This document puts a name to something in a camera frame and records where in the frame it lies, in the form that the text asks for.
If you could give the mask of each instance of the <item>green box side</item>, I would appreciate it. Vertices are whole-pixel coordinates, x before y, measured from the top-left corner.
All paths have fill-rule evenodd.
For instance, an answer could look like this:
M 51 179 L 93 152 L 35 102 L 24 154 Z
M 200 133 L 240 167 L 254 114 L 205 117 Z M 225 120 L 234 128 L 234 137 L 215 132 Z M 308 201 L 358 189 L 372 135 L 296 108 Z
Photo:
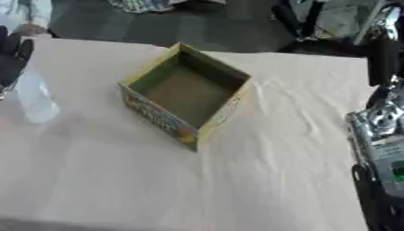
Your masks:
M 153 125 L 184 143 L 192 151 L 197 151 L 197 130 L 181 121 L 163 108 L 153 104 L 141 94 L 124 85 L 119 85 L 125 104 Z

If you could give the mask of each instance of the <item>clothing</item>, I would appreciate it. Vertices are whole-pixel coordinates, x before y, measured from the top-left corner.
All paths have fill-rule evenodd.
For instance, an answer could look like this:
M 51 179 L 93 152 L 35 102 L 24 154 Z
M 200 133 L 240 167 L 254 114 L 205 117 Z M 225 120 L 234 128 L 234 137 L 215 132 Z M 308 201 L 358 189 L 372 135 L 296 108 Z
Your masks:
M 187 2 L 188 0 L 108 0 L 116 7 L 122 8 L 126 12 L 145 13 L 145 12 L 164 12 L 173 9 L 174 4 Z M 225 4 L 225 0 L 207 0 L 219 4 Z
M 0 0 L 0 14 L 19 24 L 33 23 L 48 28 L 51 11 L 51 0 Z

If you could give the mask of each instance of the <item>cardboard box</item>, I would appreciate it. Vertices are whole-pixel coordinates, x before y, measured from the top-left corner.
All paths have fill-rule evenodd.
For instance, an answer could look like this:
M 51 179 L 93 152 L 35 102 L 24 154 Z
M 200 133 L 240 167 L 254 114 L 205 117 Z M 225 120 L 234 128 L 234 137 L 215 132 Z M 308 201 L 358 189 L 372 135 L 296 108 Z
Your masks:
M 237 107 L 249 78 L 178 43 L 119 85 L 126 105 L 196 151 Z

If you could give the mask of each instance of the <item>plastic bottle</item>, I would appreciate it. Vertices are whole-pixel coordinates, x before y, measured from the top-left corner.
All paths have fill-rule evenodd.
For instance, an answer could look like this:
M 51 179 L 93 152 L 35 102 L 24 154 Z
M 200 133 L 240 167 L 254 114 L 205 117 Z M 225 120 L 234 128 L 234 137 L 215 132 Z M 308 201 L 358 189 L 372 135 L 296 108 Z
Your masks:
M 59 106 L 53 101 L 52 95 L 40 74 L 27 68 L 14 89 L 23 107 L 25 117 L 33 123 L 44 123 L 54 118 Z

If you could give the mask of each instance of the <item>white paper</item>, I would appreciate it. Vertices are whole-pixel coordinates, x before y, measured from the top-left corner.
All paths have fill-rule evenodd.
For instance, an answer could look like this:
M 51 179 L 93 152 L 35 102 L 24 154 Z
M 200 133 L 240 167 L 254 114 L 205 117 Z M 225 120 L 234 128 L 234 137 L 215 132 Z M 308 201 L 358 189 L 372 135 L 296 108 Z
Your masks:
M 64 113 L 32 126 L 0 110 L 0 217 L 45 230 L 367 230 L 343 123 L 372 92 L 366 60 L 211 53 L 252 80 L 195 153 L 128 109 L 116 86 L 163 48 L 36 46 Z

